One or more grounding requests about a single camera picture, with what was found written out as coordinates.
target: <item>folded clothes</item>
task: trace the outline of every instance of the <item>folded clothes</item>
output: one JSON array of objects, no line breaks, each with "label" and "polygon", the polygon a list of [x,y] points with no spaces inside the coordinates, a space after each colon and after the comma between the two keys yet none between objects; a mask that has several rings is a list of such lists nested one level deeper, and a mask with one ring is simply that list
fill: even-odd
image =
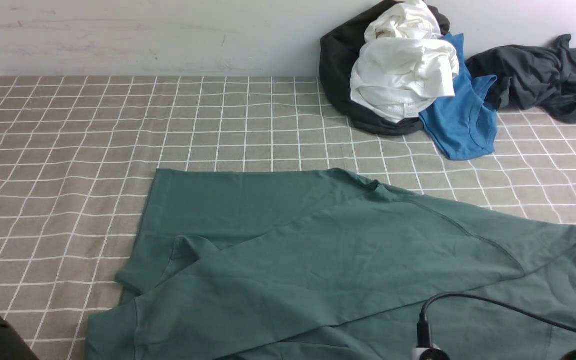
[{"label": "folded clothes", "polygon": [[[347,171],[157,170],[121,305],[87,360],[408,359],[421,303],[467,292],[576,327],[576,226]],[[576,334],[469,300],[430,310],[453,359],[559,359]]]},{"label": "folded clothes", "polygon": [[447,34],[443,40],[457,49],[459,75],[453,83],[455,96],[437,98],[421,112],[423,128],[450,160],[470,160],[494,153],[497,112],[484,99],[497,77],[471,77],[464,61],[463,34]]},{"label": "folded clothes", "polygon": [[550,47],[496,47],[466,65],[475,78],[498,78],[486,97],[495,109],[540,107],[554,119],[576,123],[576,48],[570,48],[570,39],[561,35]]},{"label": "folded clothes", "polygon": [[350,98],[398,123],[455,96],[457,50],[441,38],[439,23],[422,0],[407,0],[366,29],[366,44],[350,76]]}]

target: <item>gray checkered fabric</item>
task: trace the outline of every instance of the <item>gray checkered fabric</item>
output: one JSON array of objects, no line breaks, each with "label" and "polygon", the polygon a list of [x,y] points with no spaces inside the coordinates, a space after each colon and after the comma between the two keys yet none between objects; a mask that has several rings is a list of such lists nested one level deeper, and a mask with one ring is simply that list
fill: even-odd
[{"label": "gray checkered fabric", "polygon": [[349,127],[316,78],[0,78],[0,314],[45,360],[82,360],[117,305],[155,169],[339,167],[519,217],[576,224],[576,125],[499,114],[496,153]]}]

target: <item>shirt seam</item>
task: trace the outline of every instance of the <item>shirt seam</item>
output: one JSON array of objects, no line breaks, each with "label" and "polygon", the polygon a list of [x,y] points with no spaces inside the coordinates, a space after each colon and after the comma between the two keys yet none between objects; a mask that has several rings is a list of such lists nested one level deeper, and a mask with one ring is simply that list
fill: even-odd
[{"label": "shirt seam", "polygon": [[477,235],[477,234],[473,234],[472,232],[466,230],[466,228],[464,226],[462,226],[460,223],[458,223],[457,221],[455,221],[454,219],[449,218],[448,216],[442,214],[441,212],[438,212],[436,210],[433,210],[425,205],[422,205],[421,203],[418,203],[414,200],[399,200],[402,203],[409,203],[412,205],[416,205],[419,208],[422,208],[424,210],[426,210],[427,212],[430,212],[432,214],[435,214],[439,217],[441,217],[442,219],[444,219],[445,221],[447,221],[448,223],[452,224],[455,228],[457,228],[458,230],[460,230],[462,233],[468,235],[469,237],[474,237],[476,239],[479,239],[483,242],[486,242],[488,244],[490,244],[491,246],[493,246],[494,248],[497,248],[498,250],[502,251],[502,253],[505,253],[505,255],[510,258],[516,265],[517,267],[519,267],[519,270],[521,271],[521,275],[522,276],[526,276],[526,270],[524,269],[524,267],[522,266],[521,262],[519,262],[519,260],[517,260],[517,258],[504,246],[502,246],[502,244],[499,244],[495,241],[492,241],[491,239],[488,239],[486,237],[483,237],[481,235]]}]

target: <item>pile of clothes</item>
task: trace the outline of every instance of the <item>pile of clothes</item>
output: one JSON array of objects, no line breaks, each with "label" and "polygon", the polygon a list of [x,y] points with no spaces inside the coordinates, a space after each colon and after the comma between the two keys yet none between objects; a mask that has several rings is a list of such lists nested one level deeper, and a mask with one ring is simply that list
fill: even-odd
[{"label": "pile of clothes", "polygon": [[448,159],[495,151],[497,110],[541,107],[576,123],[576,48],[492,48],[466,60],[464,35],[422,0],[384,0],[321,39],[329,102],[365,132],[425,129]]}]

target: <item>black cable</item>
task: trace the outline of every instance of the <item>black cable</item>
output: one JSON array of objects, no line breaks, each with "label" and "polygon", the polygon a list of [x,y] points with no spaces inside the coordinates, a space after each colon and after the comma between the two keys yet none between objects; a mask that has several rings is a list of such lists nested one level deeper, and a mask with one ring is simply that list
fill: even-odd
[{"label": "black cable", "polygon": [[483,301],[485,303],[498,305],[498,306],[501,306],[502,308],[506,308],[508,310],[512,310],[512,311],[517,312],[519,314],[522,314],[522,315],[525,315],[525,316],[530,317],[532,319],[535,319],[536,321],[540,321],[540,322],[546,323],[548,325],[554,326],[556,328],[560,328],[563,330],[570,331],[572,333],[576,333],[576,328],[573,326],[568,326],[564,323],[560,323],[557,321],[546,319],[545,317],[539,316],[537,314],[533,314],[532,312],[522,310],[522,309],[515,307],[515,306],[512,306],[512,305],[508,305],[507,303],[504,303],[501,301],[492,300],[490,298],[485,298],[485,297],[477,296],[477,295],[462,294],[461,292],[444,292],[442,294],[437,294],[437,295],[429,298],[428,300],[426,300],[426,302],[423,304],[423,306],[421,308],[421,312],[419,313],[419,322],[416,324],[416,332],[417,332],[416,334],[417,334],[417,342],[418,342],[417,347],[419,347],[419,348],[432,348],[433,347],[432,346],[432,344],[433,344],[432,330],[430,328],[430,323],[428,322],[428,307],[430,307],[430,305],[432,305],[432,303],[434,303],[435,301],[438,301],[439,299],[445,299],[447,297],[464,297],[467,299],[474,299],[474,300]]}]

